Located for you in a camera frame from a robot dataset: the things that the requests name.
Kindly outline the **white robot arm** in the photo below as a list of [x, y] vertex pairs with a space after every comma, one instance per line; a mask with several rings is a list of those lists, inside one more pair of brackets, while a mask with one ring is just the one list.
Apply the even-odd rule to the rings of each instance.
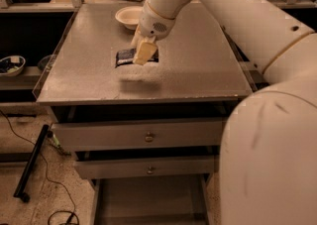
[[[266, 0], [199, 0], [268, 86], [227, 120], [220, 153], [222, 225], [317, 225], [317, 40]], [[190, 0], [147, 0], [132, 44], [145, 62]]]

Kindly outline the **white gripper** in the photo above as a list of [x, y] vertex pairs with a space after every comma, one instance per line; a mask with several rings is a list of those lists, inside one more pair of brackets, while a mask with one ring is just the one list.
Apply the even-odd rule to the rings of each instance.
[[136, 49], [133, 63], [138, 65], [147, 63], [158, 50], [156, 39], [166, 38], [174, 24], [173, 13], [156, 8], [147, 1], [143, 6], [139, 24], [131, 41], [131, 46]]

